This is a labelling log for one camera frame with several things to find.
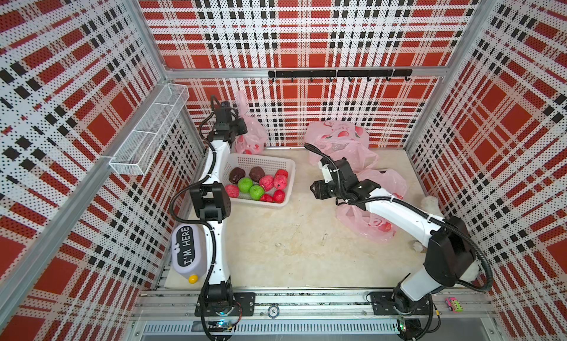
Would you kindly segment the pink plastic bag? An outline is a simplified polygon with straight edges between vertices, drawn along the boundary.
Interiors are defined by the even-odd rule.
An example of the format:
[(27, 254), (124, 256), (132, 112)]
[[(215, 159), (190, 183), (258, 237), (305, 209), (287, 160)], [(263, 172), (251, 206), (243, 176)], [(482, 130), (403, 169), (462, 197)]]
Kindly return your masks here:
[[(387, 190), (398, 199), (403, 199), (408, 191), (406, 180), (392, 169), (364, 169), (357, 174), (357, 177), (360, 181), (367, 179), (378, 183), (382, 189)], [(354, 205), (341, 205), (337, 207), (335, 216), (353, 233), (376, 243), (384, 243), (395, 236), (397, 226), (379, 214), (376, 208), (378, 204), (385, 204), (385, 202), (372, 202), (371, 210), (362, 210)]]
[(247, 132), (237, 137), (234, 144), (235, 151), (240, 154), (260, 155), (268, 141), (267, 129), (258, 119), (251, 116), (245, 91), (239, 91), (236, 94), (236, 106), (239, 116), (245, 121)]
[(346, 159), (355, 173), (374, 167), (379, 156), (370, 150), (367, 131), (351, 122), (327, 120), (310, 123), (304, 136), (312, 144), (337, 161)]

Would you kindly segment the white plastic basket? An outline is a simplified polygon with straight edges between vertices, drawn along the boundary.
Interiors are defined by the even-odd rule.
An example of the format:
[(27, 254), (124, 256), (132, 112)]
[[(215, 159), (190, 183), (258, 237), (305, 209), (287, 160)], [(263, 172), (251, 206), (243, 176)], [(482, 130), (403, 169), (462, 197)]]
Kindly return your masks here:
[(295, 169), (291, 159), (232, 153), (220, 178), (233, 203), (280, 208), (291, 198)]

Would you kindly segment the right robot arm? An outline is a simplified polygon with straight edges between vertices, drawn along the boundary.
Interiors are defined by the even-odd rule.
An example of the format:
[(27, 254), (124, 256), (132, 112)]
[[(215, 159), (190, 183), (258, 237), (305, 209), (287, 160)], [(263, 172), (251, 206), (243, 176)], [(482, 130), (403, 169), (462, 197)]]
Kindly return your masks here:
[(422, 268), (405, 277), (392, 292), (390, 299), (398, 314), (412, 314), (424, 298), (456, 284), (476, 292), (492, 289), (490, 262), (460, 218), (425, 212), (372, 180), (359, 180), (346, 159), (334, 161), (324, 156), (319, 167), (323, 179), (310, 187), (316, 199), (333, 198), (379, 215), (426, 248)]

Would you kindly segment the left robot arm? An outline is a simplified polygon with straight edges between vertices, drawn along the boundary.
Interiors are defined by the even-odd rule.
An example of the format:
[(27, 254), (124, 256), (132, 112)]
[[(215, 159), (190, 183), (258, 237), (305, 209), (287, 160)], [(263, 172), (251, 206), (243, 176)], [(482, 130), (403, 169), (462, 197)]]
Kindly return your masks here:
[(233, 143), (247, 128), (236, 108), (212, 96), (211, 114), (198, 131), (208, 149), (205, 170), (170, 201), (169, 212), (179, 224), (172, 236), (172, 263), (181, 275), (201, 274), (196, 315), (224, 317), (236, 301), (224, 248), (232, 206), (222, 179)]

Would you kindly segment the pink red apple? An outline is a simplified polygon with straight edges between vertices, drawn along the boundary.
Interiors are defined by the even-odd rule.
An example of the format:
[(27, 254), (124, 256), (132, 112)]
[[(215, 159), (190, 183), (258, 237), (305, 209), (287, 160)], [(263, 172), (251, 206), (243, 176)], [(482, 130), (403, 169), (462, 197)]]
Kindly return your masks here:
[(273, 187), (276, 190), (285, 190), (288, 186), (288, 177), (283, 174), (278, 174), (273, 179)]
[(225, 188), (228, 196), (231, 197), (232, 199), (237, 199), (239, 197), (240, 190), (239, 190), (239, 187), (237, 185), (228, 184), (224, 188)]
[(274, 187), (274, 177), (271, 175), (265, 175), (258, 183), (265, 192), (269, 192)]

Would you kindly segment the dark red apple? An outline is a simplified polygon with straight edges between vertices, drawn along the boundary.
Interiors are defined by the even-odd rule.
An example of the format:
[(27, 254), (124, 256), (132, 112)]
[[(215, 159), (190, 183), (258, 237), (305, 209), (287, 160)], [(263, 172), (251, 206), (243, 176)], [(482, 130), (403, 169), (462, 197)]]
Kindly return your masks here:
[(260, 180), (265, 177), (266, 173), (264, 172), (264, 170), (260, 167), (260, 166), (256, 166), (254, 168), (250, 169), (249, 172), (249, 177), (254, 181), (254, 182), (260, 182)]
[(246, 171), (242, 168), (233, 168), (229, 174), (229, 182), (231, 184), (238, 184), (239, 181), (246, 177)]

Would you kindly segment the green apple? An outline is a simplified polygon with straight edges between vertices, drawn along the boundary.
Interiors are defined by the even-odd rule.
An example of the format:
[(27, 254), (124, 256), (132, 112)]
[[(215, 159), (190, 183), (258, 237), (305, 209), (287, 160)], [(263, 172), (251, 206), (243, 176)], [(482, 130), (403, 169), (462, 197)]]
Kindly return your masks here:
[(262, 186), (255, 184), (249, 189), (248, 194), (252, 200), (260, 201), (265, 194), (265, 190)]
[(251, 178), (241, 178), (237, 183), (240, 193), (249, 193), (250, 189), (254, 186), (254, 181)]

